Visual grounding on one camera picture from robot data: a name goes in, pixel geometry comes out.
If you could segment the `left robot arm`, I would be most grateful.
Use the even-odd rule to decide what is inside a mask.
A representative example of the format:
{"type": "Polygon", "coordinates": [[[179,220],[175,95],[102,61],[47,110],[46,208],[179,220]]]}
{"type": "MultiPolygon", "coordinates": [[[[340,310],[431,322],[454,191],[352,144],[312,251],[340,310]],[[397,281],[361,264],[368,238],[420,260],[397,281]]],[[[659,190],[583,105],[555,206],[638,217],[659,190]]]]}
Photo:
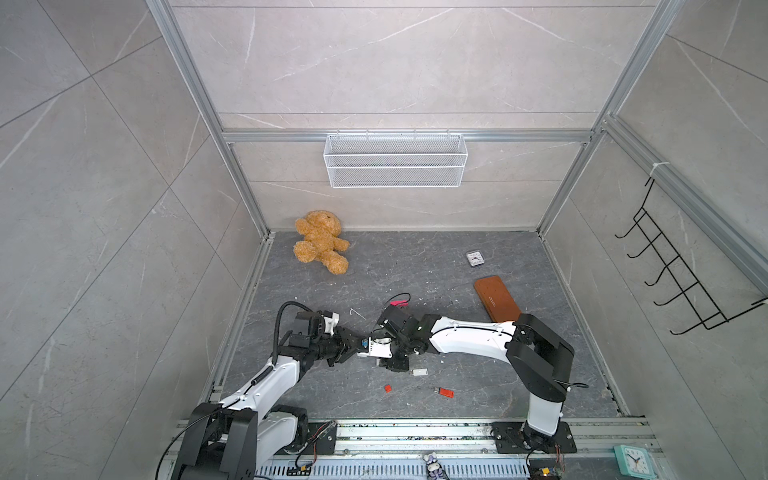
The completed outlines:
{"type": "Polygon", "coordinates": [[[314,311],[297,301],[278,309],[272,354],[243,387],[217,403],[201,403],[180,441],[169,479],[252,479],[258,461],[307,439],[306,411],[277,407],[317,361],[343,363],[367,350],[370,340],[338,325],[339,315],[314,311]]]}

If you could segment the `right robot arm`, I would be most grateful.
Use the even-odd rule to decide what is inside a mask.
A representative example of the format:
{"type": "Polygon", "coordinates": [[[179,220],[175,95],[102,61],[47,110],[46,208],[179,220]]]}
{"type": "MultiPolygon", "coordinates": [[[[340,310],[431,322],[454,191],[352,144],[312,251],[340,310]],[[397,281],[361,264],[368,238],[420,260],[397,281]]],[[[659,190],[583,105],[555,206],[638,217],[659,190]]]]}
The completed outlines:
{"type": "Polygon", "coordinates": [[[437,314],[413,316],[389,305],[362,341],[363,355],[396,372],[409,369],[414,355],[469,354],[509,364],[529,392],[527,435],[555,436],[571,388],[574,348],[530,314],[502,323],[471,322],[437,314]]]}

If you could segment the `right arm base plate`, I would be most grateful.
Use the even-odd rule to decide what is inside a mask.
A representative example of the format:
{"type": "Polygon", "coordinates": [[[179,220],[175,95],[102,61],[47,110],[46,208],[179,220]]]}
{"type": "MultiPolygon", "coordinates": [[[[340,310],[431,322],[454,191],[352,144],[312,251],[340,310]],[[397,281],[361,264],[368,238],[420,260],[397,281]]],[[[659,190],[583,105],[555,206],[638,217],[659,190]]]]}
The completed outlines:
{"type": "Polygon", "coordinates": [[[534,430],[528,422],[493,422],[491,436],[499,454],[573,454],[577,447],[570,426],[560,421],[553,435],[534,430]]]}

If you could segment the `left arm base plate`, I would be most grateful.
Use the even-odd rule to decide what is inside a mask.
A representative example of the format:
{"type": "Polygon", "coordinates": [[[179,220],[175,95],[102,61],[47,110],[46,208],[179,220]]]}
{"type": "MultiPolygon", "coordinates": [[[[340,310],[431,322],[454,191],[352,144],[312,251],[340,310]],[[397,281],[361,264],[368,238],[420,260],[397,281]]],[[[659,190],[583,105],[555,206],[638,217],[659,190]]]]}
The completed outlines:
{"type": "Polygon", "coordinates": [[[331,455],[336,448],[338,426],[339,423],[336,420],[310,422],[305,432],[300,433],[298,439],[292,444],[280,449],[277,455],[298,455],[299,453],[331,455]]]}

